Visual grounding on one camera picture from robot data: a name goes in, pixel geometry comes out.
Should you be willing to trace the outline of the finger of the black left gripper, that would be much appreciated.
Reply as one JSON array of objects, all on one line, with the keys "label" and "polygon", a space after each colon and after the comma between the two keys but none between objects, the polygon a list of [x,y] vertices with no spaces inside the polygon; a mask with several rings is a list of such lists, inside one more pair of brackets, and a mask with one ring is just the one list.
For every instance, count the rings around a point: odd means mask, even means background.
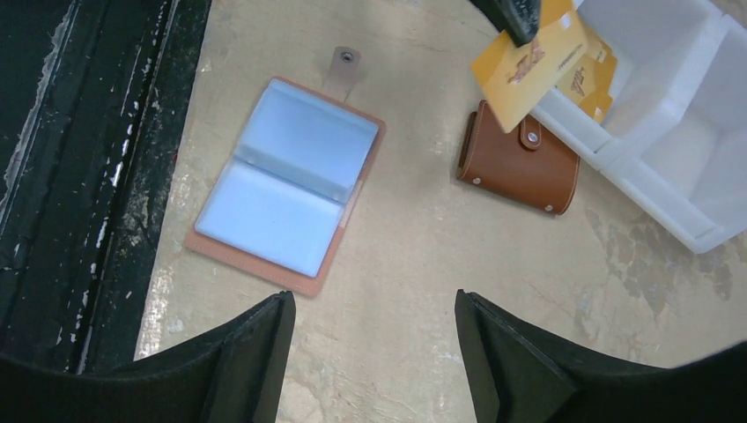
[{"label": "finger of the black left gripper", "polygon": [[541,0],[470,0],[499,33],[516,47],[529,44],[539,30]]}]

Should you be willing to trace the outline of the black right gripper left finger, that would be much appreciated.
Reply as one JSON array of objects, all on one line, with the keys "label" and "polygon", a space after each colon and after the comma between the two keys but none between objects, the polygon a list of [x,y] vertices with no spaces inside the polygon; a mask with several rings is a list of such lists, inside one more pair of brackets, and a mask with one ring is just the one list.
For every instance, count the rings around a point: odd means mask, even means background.
[{"label": "black right gripper left finger", "polygon": [[288,291],[106,373],[1,357],[3,422],[273,422],[296,316]]}]

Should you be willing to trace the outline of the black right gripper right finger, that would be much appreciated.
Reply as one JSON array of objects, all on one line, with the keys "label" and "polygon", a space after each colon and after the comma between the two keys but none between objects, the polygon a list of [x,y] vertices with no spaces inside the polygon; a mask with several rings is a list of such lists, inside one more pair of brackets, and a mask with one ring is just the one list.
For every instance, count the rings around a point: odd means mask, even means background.
[{"label": "black right gripper right finger", "polygon": [[746,344],[662,368],[591,350],[458,290],[455,322],[479,422],[744,422]]}]

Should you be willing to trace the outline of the gold card from holder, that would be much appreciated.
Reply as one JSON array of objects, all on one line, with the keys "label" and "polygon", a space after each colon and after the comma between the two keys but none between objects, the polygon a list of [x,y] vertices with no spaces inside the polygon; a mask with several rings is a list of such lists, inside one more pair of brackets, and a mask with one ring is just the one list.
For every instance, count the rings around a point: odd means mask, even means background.
[{"label": "gold card from holder", "polygon": [[601,123],[613,99],[610,87],[618,66],[611,47],[590,27],[585,27],[588,49],[556,83],[555,88],[586,115]]}]

